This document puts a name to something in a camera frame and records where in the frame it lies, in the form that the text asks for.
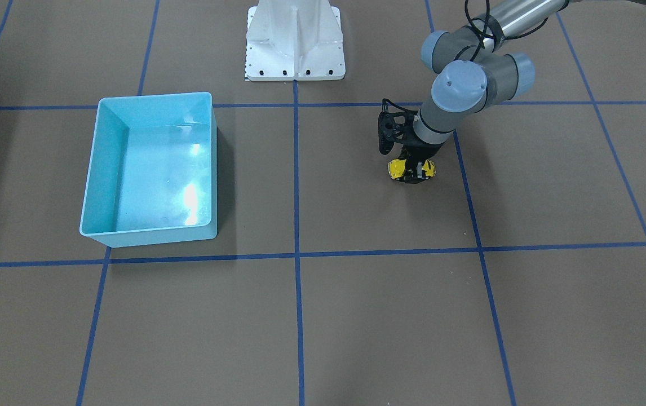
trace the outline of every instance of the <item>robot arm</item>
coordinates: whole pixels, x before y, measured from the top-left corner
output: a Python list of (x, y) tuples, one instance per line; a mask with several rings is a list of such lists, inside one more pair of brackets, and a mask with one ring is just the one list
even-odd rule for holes
[[(380, 153), (388, 154), (394, 143), (403, 144), (401, 155), (388, 164), (391, 178), (405, 183), (429, 179), (435, 167), (428, 159), (461, 120), (527, 92), (535, 78), (532, 60), (525, 54), (493, 52), (509, 39), (533, 33), (568, 3), (569, 0), (505, 0), (475, 18), (467, 13), (469, 24), (454, 33), (430, 34), (421, 48), (421, 60), (438, 77), (427, 100), (419, 111), (411, 111), (384, 99), (379, 115)], [(391, 113), (388, 106), (400, 112)]]

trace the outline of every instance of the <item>black cable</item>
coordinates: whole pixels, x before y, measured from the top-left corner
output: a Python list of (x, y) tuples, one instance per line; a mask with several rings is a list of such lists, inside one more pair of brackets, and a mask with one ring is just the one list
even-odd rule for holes
[(478, 56), (478, 53), (481, 51), (481, 48), (483, 48), (483, 41), (488, 31), (488, 19), (490, 18), (491, 18), (491, 2), (489, 0), (486, 0), (486, 14), (485, 14), (485, 21), (483, 21), (483, 36), (478, 38), (478, 46), (476, 47), (476, 51), (474, 51), (473, 56), (471, 56), (471, 61), (476, 59), (476, 56)]
[(397, 105), (396, 103), (393, 103), (392, 101), (390, 101), (388, 99), (383, 99), (383, 103), (388, 104), (388, 105), (392, 105), (393, 107), (395, 107), (395, 108), (397, 108), (398, 110), (401, 110), (401, 111), (411, 111), (411, 112), (415, 111), (415, 110), (410, 110), (409, 108), (403, 108), (403, 107)]
[(536, 31), (540, 30), (544, 24), (546, 24), (546, 21), (548, 21), (548, 18), (544, 18), (543, 21), (541, 21), (541, 24), (539, 24), (536, 28), (533, 30), (530, 30), (528, 33), (523, 33), (520, 34), (519, 36), (513, 36), (513, 37), (506, 37), (506, 39), (519, 39), (519, 38), (524, 38), (526, 36), (529, 36), (530, 34), (535, 33)]
[(459, 53), (456, 54), (456, 57), (454, 57), (454, 61), (458, 61), (461, 56), (463, 55), (464, 52), (468, 51), (469, 49), (475, 47), (475, 45), (467, 45), (463, 49), (459, 51)]
[(476, 25), (473, 23), (473, 18), (471, 18), (471, 15), (468, 12), (468, 0), (464, 2), (463, 11), (464, 13), (466, 13), (466, 20), (468, 20), (469, 28), (471, 28), (471, 31), (473, 31), (476, 38), (481, 38), (481, 36), (483, 36), (484, 38), (490, 38), (495, 41), (496, 38), (494, 36), (491, 36), (491, 34), (483, 33), (483, 31), (479, 30), (478, 27), (476, 27)]

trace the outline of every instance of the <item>light blue bin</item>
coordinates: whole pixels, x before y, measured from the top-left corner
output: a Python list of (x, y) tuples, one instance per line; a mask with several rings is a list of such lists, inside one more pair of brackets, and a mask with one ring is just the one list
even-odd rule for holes
[(100, 100), (80, 234), (111, 247), (218, 234), (208, 92)]

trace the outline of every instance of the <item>yellow object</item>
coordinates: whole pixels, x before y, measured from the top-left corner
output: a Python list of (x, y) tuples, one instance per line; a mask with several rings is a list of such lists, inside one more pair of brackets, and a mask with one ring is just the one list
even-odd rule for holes
[[(406, 161), (405, 160), (392, 160), (388, 162), (388, 175), (392, 179), (398, 179), (403, 176), (406, 172)], [(423, 163), (423, 175), (428, 178), (433, 178), (436, 175), (436, 164), (432, 160), (426, 160)]]
[(403, 173), (406, 172), (406, 161), (405, 160), (392, 160), (388, 162), (388, 175), (392, 179), (398, 179), (403, 176)]

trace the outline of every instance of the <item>gray joint cap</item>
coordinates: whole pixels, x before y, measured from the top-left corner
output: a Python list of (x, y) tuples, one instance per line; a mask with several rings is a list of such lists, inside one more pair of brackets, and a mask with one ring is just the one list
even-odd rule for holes
[(423, 46), (421, 47), (421, 62), (431, 71), (433, 71), (433, 50), (436, 48), (436, 43), (438, 43), (439, 38), (443, 34), (448, 33), (448, 31), (434, 31), (423, 41)]
[(431, 87), (431, 98), (441, 110), (460, 113), (477, 105), (486, 94), (488, 78), (483, 67), (457, 60), (446, 65)]
[(516, 98), (531, 90), (534, 80), (536, 80), (536, 68), (534, 62), (526, 54), (509, 54), (508, 56), (514, 59), (516, 70), (519, 71), (519, 83), (516, 85), (516, 93), (514, 94), (514, 98)]

